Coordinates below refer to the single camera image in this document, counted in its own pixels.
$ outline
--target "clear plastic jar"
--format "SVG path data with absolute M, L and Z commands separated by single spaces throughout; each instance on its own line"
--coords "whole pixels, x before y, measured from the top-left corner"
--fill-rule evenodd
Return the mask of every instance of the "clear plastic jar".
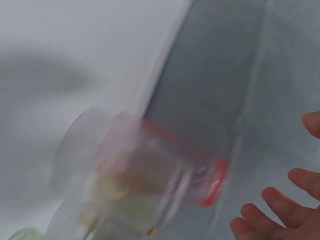
M 77 222 L 84 228 L 100 219 L 100 224 L 112 223 L 143 236 L 166 224 L 182 203 L 212 206 L 227 169 L 227 162 L 203 154 L 148 122 L 90 109 L 63 138 L 52 184 L 70 206 L 70 201 L 76 205 L 70 208 L 77 209 L 73 216 L 82 218 L 83 224 Z M 49 229 L 55 229 L 51 232 L 57 231 L 57 223 L 50 224 Z

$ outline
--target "green lid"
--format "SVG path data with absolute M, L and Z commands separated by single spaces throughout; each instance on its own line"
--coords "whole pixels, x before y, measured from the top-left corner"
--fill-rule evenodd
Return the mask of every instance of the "green lid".
M 48 239 L 36 229 L 25 228 L 16 232 L 8 240 L 48 240 Z

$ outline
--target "hand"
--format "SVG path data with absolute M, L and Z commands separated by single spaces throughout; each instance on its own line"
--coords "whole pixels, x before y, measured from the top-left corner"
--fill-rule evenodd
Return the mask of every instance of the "hand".
M 320 139 L 320 112 L 306 113 L 302 121 L 309 133 Z M 288 178 L 320 201 L 320 173 L 295 168 Z M 241 208 L 243 218 L 237 217 L 230 224 L 237 240 L 320 239 L 320 206 L 316 209 L 301 206 L 273 187 L 264 189 L 261 196 L 285 227 L 272 221 L 254 204 L 245 204 Z

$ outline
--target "gray panel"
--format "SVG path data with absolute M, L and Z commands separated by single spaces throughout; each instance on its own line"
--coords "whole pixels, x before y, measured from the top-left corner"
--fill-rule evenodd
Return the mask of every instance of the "gray panel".
M 265 0 L 198 0 L 146 117 L 228 156 L 244 106 Z

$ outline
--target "white surface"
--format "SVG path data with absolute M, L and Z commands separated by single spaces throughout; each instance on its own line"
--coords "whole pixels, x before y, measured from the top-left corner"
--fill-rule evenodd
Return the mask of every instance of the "white surface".
M 142 115 L 189 0 L 0 2 L 0 239 L 45 230 L 49 176 L 86 108 Z

